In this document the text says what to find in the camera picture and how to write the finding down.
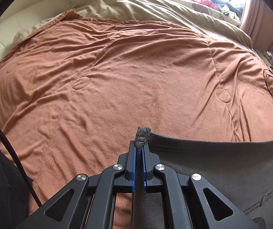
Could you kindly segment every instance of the pink cloth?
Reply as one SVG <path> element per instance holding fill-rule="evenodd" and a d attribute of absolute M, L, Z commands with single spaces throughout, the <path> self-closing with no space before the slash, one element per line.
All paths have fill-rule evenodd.
<path fill-rule="evenodd" d="M 206 6 L 210 7 L 210 8 L 212 8 L 212 9 L 215 9 L 215 10 L 219 11 L 218 7 L 211 0 L 190 0 L 190 1 L 206 5 Z"/>

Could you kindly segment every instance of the triangular cutout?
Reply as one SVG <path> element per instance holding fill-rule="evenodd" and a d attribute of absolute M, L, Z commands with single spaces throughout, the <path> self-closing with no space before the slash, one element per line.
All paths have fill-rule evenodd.
<path fill-rule="evenodd" d="M 222 219 L 233 215 L 233 210 L 229 208 L 220 198 L 218 198 L 217 195 L 215 195 L 210 189 L 204 188 L 203 192 L 212 210 L 214 218 L 217 221 L 221 221 Z"/>
<path fill-rule="evenodd" d="M 45 215 L 56 221 L 61 221 L 70 200 L 74 194 L 73 189 L 69 189 L 59 200 L 57 200 L 50 208 L 45 211 Z"/>

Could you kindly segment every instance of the circular stitched pattern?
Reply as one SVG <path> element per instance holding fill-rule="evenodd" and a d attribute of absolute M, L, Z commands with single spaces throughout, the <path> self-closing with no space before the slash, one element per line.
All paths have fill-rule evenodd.
<path fill-rule="evenodd" d="M 228 103 L 231 101 L 231 96 L 230 96 L 229 92 L 226 91 L 225 89 L 217 89 L 216 96 L 222 102 Z"/>
<path fill-rule="evenodd" d="M 7 69 L 6 72 L 7 72 L 7 73 L 10 73 L 10 72 L 13 71 L 17 66 L 18 66 L 17 63 L 14 63 L 14 64 L 10 65 L 10 66 L 8 67 L 8 69 Z"/>
<path fill-rule="evenodd" d="M 91 79 L 88 77 L 81 77 L 79 79 L 77 79 L 72 88 L 75 90 L 79 90 L 79 89 L 83 89 L 84 87 L 86 87 L 89 83 L 91 82 Z"/>

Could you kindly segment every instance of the beige bed sheet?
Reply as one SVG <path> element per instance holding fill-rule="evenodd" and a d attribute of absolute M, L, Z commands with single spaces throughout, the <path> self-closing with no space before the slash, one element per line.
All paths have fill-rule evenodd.
<path fill-rule="evenodd" d="M 218 40 L 231 40 L 245 49 L 252 48 L 251 38 L 236 26 L 196 12 L 171 0 L 72 0 L 70 9 L 76 9 L 83 17 L 105 18 L 119 21 L 160 21 L 190 28 Z M 23 29 L 14 38 L 14 44 L 26 38 L 32 31 L 54 18 Z"/>

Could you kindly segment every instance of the brown curtain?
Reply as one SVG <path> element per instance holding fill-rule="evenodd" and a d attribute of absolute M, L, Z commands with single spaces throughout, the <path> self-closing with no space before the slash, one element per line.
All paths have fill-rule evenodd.
<path fill-rule="evenodd" d="M 273 41 L 273 12 L 262 0 L 246 0 L 240 28 L 253 42 L 253 48 L 267 51 Z"/>

